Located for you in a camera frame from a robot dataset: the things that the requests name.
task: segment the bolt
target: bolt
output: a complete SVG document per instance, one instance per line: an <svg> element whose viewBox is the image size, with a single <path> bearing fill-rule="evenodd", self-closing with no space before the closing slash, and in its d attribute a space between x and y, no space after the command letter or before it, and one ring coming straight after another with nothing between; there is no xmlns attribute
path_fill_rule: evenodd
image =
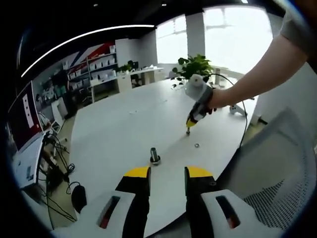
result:
<svg viewBox="0 0 317 238"><path fill-rule="evenodd" d="M158 154L157 154L156 148L151 148L151 156L155 162L158 160Z"/></svg>
<svg viewBox="0 0 317 238"><path fill-rule="evenodd" d="M160 156L158 156L156 148L154 147L151 148L150 152L151 152L150 162L153 165L158 165L160 163Z"/></svg>

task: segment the monitor screen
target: monitor screen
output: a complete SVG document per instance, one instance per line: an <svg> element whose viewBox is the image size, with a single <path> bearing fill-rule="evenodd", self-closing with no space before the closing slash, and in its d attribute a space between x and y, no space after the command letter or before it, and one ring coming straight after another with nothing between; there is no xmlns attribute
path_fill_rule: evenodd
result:
<svg viewBox="0 0 317 238"><path fill-rule="evenodd" d="M21 91L10 107L8 123L18 150L42 131L34 104L32 82Z"/></svg>

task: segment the desk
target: desk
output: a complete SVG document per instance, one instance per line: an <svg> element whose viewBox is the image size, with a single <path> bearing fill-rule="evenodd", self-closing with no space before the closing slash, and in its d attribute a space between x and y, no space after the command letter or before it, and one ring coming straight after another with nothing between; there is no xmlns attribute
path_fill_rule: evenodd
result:
<svg viewBox="0 0 317 238"><path fill-rule="evenodd" d="M145 237L185 212L184 167L202 167L217 179L245 129L245 118L226 107L206 116L187 136L194 101L182 86L172 88L176 82L152 83L91 104L78 111L72 132L69 159L76 169L70 180L85 186L87 202L115 190L127 171L148 165L150 148L156 147L161 164L152 167ZM257 97L245 101L248 122L256 103Z"/></svg>
<svg viewBox="0 0 317 238"><path fill-rule="evenodd" d="M42 132L35 135L30 145L13 157L13 174L20 189L37 183L43 138Z"/></svg>
<svg viewBox="0 0 317 238"><path fill-rule="evenodd" d="M116 80L116 85L119 93L122 93L128 89L132 89L131 84L131 75L134 74L141 74L144 78L144 83L149 84L153 82L158 82L162 80L162 77L160 77L160 74L162 74L163 68L147 68L142 70L137 70L134 72L130 72L129 74L124 75L118 75L116 77L108 78L108 79L94 79L90 81L91 84L91 96L93 103L95 102L95 90L94 87L101 85L103 83L107 83L112 80Z"/></svg>

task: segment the green plant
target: green plant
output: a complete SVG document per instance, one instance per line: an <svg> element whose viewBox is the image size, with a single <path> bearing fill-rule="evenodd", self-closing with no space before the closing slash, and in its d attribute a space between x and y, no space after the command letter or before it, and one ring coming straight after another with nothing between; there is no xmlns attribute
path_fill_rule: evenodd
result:
<svg viewBox="0 0 317 238"><path fill-rule="evenodd" d="M195 57L188 56L188 59L179 58L178 64L182 66L182 69L178 71L175 67L172 71L185 79L190 79L196 73L201 75L204 81L207 82L213 70L209 62L210 60L206 59L206 56L200 54Z"/></svg>
<svg viewBox="0 0 317 238"><path fill-rule="evenodd" d="M129 65L129 64L124 64L123 66L118 67L115 71L116 71L116 72L126 72L127 70L128 70L128 71L131 71L131 69L132 69L131 65Z"/></svg>

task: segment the mesh chair back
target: mesh chair back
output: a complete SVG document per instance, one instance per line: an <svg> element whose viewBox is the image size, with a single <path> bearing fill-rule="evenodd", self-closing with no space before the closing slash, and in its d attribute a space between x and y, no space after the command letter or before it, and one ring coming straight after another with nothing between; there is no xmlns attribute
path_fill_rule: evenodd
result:
<svg viewBox="0 0 317 238"><path fill-rule="evenodd" d="M252 206L259 221L286 229L309 202L316 179L313 143L286 109L241 148L218 183Z"/></svg>

